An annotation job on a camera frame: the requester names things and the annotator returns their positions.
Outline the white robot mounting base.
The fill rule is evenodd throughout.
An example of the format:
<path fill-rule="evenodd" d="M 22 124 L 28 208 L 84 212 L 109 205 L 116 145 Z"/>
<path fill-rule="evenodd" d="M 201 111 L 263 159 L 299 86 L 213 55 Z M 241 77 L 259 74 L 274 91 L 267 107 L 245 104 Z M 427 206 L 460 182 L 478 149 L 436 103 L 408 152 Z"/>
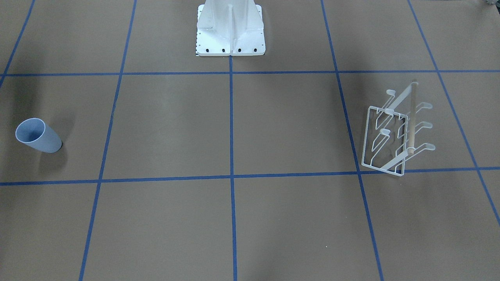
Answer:
<path fill-rule="evenodd" d="M 266 53 L 263 10 L 253 0 L 206 0 L 197 9 L 198 56 Z"/>

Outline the light blue plastic cup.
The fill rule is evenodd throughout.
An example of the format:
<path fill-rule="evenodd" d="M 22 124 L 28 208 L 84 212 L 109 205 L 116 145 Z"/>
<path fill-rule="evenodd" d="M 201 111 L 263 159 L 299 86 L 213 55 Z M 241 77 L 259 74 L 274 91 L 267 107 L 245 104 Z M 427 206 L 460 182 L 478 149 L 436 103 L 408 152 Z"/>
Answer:
<path fill-rule="evenodd" d="M 15 137 L 19 142 L 44 153 L 55 153 L 63 145 L 58 134 L 38 118 L 21 122 L 16 128 Z"/>

